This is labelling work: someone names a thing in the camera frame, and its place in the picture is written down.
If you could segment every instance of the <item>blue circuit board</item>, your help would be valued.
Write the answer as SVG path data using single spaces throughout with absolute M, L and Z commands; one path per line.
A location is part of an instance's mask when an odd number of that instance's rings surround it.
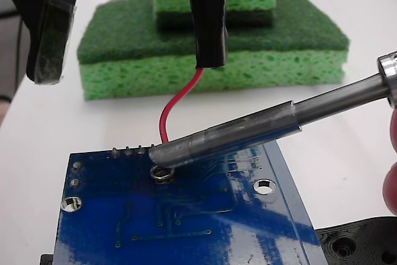
M 327 264 L 276 142 L 167 184 L 153 166 L 148 148 L 72 154 L 63 198 L 82 205 L 60 212 L 53 264 Z

